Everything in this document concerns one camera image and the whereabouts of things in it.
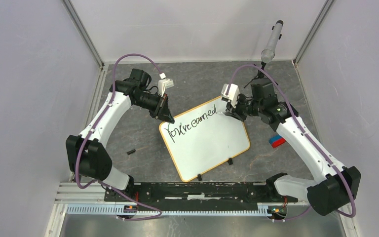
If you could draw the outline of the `black marker cap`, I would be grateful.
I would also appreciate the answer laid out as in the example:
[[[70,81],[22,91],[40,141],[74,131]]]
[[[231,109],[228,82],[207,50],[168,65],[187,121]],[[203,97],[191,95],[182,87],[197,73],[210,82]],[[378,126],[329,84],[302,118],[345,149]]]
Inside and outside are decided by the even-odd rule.
[[[132,150],[130,150],[130,151],[127,151],[126,153],[127,153],[127,155],[130,155],[130,154],[133,154],[133,153],[135,153],[136,152],[136,150],[135,149],[132,149]]]

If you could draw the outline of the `silver microphone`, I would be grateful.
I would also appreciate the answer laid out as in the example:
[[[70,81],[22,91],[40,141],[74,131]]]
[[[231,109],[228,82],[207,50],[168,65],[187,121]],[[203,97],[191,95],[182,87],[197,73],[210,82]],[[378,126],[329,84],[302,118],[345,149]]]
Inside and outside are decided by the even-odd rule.
[[[282,31],[283,25],[284,25],[284,22],[282,20],[276,21],[276,23],[273,25],[269,40],[265,48],[261,52],[262,63],[270,63],[274,59],[277,43],[282,36],[281,31]]]

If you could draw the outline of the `white whiteboard with yellow frame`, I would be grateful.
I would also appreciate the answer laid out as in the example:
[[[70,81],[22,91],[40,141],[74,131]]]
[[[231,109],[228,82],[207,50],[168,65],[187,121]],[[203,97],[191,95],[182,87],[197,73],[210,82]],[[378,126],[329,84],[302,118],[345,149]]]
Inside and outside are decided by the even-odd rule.
[[[162,122],[160,135],[183,182],[196,179],[250,148],[243,122],[217,115],[226,102],[211,99],[175,116],[174,123]]]

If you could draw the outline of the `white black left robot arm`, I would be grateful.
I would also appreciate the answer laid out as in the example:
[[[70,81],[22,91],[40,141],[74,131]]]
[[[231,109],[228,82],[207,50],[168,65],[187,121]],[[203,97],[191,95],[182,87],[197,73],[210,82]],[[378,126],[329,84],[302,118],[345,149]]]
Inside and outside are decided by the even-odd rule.
[[[143,70],[133,69],[128,78],[116,80],[90,124],[79,135],[70,135],[66,139],[69,167],[77,183],[84,176],[116,188],[117,196],[123,201],[130,201],[135,196],[131,176],[113,166],[106,145],[119,120],[132,106],[146,109],[154,119],[175,122],[165,93],[166,89],[174,86],[174,82],[164,73],[159,76],[156,93],[150,93],[152,78]]]

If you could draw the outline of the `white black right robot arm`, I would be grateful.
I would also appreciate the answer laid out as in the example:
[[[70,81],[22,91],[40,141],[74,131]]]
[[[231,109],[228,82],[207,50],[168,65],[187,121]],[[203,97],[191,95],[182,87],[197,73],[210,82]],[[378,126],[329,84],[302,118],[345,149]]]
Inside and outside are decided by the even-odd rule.
[[[225,115],[239,121],[260,117],[299,155],[312,174],[312,179],[295,178],[280,173],[267,179],[265,195],[271,201],[284,196],[307,201],[322,216],[352,204],[357,196],[361,173],[334,158],[306,127],[295,108],[280,102],[270,79],[251,84],[252,96],[239,91],[235,84],[225,84],[221,91],[226,102]]]

